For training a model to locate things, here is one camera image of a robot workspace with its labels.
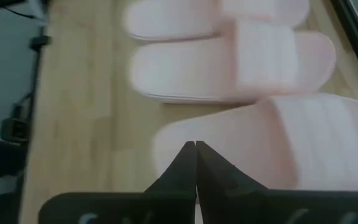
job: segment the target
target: slipper pair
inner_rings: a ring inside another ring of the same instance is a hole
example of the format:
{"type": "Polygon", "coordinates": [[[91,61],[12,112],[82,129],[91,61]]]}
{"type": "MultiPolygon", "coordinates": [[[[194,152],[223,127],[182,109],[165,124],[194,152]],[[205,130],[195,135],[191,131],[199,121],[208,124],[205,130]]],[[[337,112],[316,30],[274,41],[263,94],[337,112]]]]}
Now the slipper pair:
{"type": "Polygon", "coordinates": [[[336,54],[325,35],[293,31],[308,11],[308,0],[138,1],[124,24],[148,44],[134,54],[129,80],[171,103],[314,92],[332,75],[336,54]]]}

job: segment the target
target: pink slipper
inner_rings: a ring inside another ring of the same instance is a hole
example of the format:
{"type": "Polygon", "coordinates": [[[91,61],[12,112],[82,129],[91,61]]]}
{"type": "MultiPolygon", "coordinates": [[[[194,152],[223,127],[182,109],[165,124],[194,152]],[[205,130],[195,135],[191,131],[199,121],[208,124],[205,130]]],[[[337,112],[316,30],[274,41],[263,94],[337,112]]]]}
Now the pink slipper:
{"type": "Polygon", "coordinates": [[[161,175],[187,141],[204,141],[270,189],[358,190],[358,101],[314,94],[164,127],[152,155],[161,175]]]}
{"type": "Polygon", "coordinates": [[[295,27],[309,9],[309,0],[141,0],[127,8],[124,27],[141,40],[193,39],[234,17],[295,27]]]}
{"type": "Polygon", "coordinates": [[[170,103],[252,103],[269,95],[317,91],[336,63],[325,35],[237,21],[235,35],[140,47],[130,81],[139,93],[170,103]]]}

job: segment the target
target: wooden table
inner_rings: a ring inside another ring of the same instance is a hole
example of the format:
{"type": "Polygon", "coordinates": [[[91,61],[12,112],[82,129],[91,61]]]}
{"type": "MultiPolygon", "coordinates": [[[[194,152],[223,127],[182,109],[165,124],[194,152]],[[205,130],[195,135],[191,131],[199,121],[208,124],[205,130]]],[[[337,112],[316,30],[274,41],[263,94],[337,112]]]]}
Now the wooden table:
{"type": "MultiPolygon", "coordinates": [[[[21,223],[37,223],[64,192],[142,191],[155,179],[149,143],[165,124],[229,106],[164,105],[129,88],[135,44],[121,29],[125,0],[52,0],[25,177],[21,223]]],[[[320,30],[337,48],[323,91],[358,99],[358,60],[328,0],[311,0],[302,29],[320,30]]]]}

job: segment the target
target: wooden surface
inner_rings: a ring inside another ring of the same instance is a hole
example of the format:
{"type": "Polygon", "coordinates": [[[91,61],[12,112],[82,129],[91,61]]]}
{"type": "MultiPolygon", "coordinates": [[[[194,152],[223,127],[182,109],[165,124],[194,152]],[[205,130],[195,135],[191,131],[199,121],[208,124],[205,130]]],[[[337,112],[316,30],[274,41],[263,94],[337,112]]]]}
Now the wooden surface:
{"type": "MultiPolygon", "coordinates": [[[[37,223],[64,192],[141,191],[155,179],[149,153],[163,125],[230,106],[163,105],[126,82],[135,43],[121,30],[125,0],[52,0],[35,109],[21,224],[37,223]]],[[[358,61],[326,0],[311,0],[302,29],[320,30],[337,48],[323,91],[358,99],[358,61]]]]}

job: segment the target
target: slide sandal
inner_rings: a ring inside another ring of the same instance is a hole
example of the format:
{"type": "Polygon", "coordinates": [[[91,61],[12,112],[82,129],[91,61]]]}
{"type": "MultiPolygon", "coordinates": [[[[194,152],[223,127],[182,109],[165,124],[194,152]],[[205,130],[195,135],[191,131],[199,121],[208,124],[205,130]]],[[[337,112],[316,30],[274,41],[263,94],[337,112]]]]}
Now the slide sandal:
{"type": "Polygon", "coordinates": [[[295,27],[309,10],[309,0],[141,0],[125,11],[124,27],[140,40],[194,39],[219,33],[234,17],[295,27]]]}
{"type": "Polygon", "coordinates": [[[153,140],[158,175],[187,141],[204,141],[270,189],[358,190],[357,100],[274,96],[169,124],[153,140]]]}
{"type": "Polygon", "coordinates": [[[311,93],[331,77],[331,40],[315,31],[237,21],[221,37],[140,47],[130,83],[167,103],[253,103],[269,95],[311,93]]]}

